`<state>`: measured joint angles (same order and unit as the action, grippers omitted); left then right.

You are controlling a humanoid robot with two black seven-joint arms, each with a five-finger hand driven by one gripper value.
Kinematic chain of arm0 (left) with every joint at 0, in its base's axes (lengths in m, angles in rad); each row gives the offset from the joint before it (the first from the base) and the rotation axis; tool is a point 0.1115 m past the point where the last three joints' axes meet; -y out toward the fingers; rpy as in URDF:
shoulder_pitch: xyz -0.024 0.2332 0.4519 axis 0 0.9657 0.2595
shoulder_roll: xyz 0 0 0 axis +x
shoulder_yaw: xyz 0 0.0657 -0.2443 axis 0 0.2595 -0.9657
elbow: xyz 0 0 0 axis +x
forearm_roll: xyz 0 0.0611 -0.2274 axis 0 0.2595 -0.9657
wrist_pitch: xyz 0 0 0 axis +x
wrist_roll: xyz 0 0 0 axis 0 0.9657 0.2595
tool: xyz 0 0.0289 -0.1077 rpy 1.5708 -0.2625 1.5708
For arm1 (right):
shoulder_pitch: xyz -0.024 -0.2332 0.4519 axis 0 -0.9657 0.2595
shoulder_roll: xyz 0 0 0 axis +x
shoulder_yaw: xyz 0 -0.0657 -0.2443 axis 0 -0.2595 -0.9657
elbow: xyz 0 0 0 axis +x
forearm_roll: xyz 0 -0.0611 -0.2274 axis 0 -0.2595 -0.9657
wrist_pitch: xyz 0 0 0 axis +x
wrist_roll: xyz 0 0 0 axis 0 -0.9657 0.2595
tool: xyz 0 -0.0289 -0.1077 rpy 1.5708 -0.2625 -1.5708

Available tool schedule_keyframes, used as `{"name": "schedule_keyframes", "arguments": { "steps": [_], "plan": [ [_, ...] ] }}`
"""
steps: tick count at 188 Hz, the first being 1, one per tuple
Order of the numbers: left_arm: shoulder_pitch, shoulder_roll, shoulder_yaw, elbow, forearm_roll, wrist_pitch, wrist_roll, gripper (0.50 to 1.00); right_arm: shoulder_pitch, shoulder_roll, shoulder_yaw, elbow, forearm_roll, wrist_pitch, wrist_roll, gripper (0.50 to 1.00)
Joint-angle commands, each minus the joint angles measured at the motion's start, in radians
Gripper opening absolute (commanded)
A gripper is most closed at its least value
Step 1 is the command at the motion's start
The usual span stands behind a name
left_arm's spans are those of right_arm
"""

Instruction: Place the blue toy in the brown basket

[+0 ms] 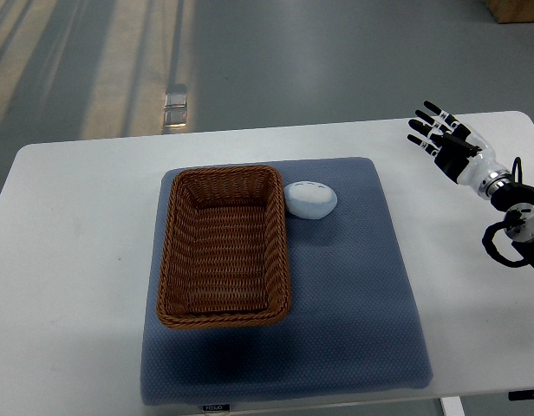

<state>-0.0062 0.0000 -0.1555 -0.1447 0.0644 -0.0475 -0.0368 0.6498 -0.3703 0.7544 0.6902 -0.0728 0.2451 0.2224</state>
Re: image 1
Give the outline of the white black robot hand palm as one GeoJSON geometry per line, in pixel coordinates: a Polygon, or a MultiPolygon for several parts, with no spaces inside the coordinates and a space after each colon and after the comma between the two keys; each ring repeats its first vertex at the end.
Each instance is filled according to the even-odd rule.
{"type": "Polygon", "coordinates": [[[493,194],[509,182],[509,169],[496,161],[493,148],[480,135],[472,133],[461,140],[479,146],[482,151],[460,154],[437,146],[440,151],[434,157],[434,163],[450,180],[470,186],[477,194],[493,194]]]}

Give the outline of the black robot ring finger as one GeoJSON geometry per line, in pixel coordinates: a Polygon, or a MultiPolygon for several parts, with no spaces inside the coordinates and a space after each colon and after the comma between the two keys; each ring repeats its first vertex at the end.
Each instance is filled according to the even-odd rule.
{"type": "Polygon", "coordinates": [[[453,132],[452,127],[446,121],[450,114],[445,110],[441,110],[434,115],[429,115],[421,110],[416,110],[415,114],[414,130],[425,137],[453,132]]]}

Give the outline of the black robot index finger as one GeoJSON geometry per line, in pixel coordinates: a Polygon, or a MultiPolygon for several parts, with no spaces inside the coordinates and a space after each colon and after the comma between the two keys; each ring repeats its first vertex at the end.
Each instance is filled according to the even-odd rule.
{"type": "Polygon", "coordinates": [[[409,134],[407,139],[432,157],[436,157],[440,151],[436,145],[420,139],[412,134],[409,134]]]}

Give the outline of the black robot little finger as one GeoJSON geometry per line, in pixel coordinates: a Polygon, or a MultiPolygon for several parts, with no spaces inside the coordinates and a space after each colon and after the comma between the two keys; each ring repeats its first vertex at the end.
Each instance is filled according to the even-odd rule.
{"type": "Polygon", "coordinates": [[[464,125],[446,110],[440,108],[431,101],[424,101],[424,107],[430,114],[423,114],[422,119],[427,124],[432,124],[440,130],[460,130],[464,125]]]}

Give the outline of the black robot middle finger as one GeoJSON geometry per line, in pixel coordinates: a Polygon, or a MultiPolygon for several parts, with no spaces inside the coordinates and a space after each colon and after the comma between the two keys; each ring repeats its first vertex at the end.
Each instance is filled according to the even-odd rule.
{"type": "Polygon", "coordinates": [[[435,146],[441,146],[443,141],[443,132],[434,127],[432,124],[427,124],[424,121],[411,119],[408,125],[417,133],[421,134],[425,139],[431,141],[435,146]]]}

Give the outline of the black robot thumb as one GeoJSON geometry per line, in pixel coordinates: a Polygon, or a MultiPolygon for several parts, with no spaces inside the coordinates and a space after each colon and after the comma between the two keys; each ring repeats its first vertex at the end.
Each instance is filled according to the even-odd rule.
{"type": "Polygon", "coordinates": [[[460,154],[478,154],[482,151],[479,146],[472,145],[449,133],[444,133],[442,135],[442,147],[446,147],[447,149],[451,149],[460,154]]]}

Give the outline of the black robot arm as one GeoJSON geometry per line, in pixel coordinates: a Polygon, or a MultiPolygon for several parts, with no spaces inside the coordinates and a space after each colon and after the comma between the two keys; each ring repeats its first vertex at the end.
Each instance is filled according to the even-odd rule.
{"type": "Polygon", "coordinates": [[[407,139],[428,153],[455,184],[464,185],[504,214],[482,237],[487,255],[511,269],[534,269],[534,186],[523,181],[522,159],[507,168],[474,129],[431,101],[416,110],[407,139]]]}

